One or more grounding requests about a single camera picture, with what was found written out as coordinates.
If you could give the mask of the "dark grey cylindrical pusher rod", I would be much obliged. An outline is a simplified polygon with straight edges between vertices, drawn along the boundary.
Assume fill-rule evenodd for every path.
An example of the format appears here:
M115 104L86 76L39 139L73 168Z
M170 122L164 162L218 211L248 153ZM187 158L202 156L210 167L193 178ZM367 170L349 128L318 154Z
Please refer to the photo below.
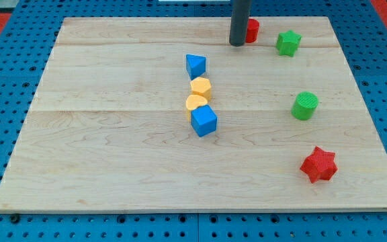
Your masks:
M242 46L247 35L247 26L252 0L233 0L230 20L229 43L231 46Z

